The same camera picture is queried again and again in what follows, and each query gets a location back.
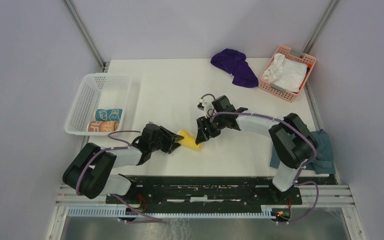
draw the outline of gray wall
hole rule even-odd
[[[74,0],[102,57],[210,58],[224,48],[271,57],[302,49],[329,0]]]
[[[0,239],[44,238],[80,147],[63,125],[97,71],[62,1],[0,1]]]
[[[368,237],[384,239],[384,1],[341,1],[309,80]]]

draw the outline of purple towel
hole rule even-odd
[[[232,84],[244,88],[257,87],[258,79],[245,59],[247,56],[242,52],[226,48],[211,58],[211,64],[232,74]]]

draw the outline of white table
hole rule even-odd
[[[246,61],[259,77],[269,58]],[[206,93],[226,95],[235,108],[245,107],[256,113],[284,117],[298,114],[310,131],[315,125],[303,93],[290,103],[257,87],[249,89],[232,84],[232,76],[212,66],[210,59],[140,59],[112,60],[109,73],[135,76],[125,110],[123,130],[142,130],[148,122],[177,133],[181,129],[196,135],[196,119],[203,116],[197,109],[198,99]],[[138,134],[122,133],[132,141]],[[89,142],[101,147],[120,146],[106,136],[91,136]],[[148,176],[262,176],[276,174],[269,167],[272,155],[270,138],[246,131],[223,129],[221,135],[204,143],[200,152],[179,147],[172,154],[157,151],[140,166],[114,168],[112,174]],[[315,176],[304,170],[301,176]]]

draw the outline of pink plastic basket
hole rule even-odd
[[[271,60],[267,64],[267,66],[265,67],[264,71],[273,62],[275,54],[277,54],[277,53],[281,53],[281,54],[285,55],[285,57],[287,59],[295,61],[295,62],[303,63],[310,68],[310,70],[307,72],[307,74],[304,77],[304,81],[302,81],[301,86],[299,87],[299,92],[292,92],[292,91],[283,89],[283,88],[281,88],[281,87],[279,87],[279,86],[277,86],[277,85],[275,85],[269,81],[263,80],[263,74],[261,74],[261,76],[259,78],[258,87],[260,89],[268,92],[268,93],[271,93],[275,96],[278,96],[281,99],[284,99],[284,100],[292,103],[295,100],[295,98],[303,91],[303,86],[304,86],[304,84],[306,84],[307,79],[309,78],[309,75],[310,75],[311,71],[313,70],[314,65],[316,64],[317,59],[311,55],[308,55],[308,54],[305,54],[303,52],[294,50],[288,46],[280,45],[277,48],[276,52],[271,57]]]

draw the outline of white plastic basket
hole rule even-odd
[[[105,136],[108,132],[88,131],[97,109],[123,109],[117,131],[122,128],[132,78],[122,74],[93,73],[83,77],[71,106],[65,132],[83,136]]]

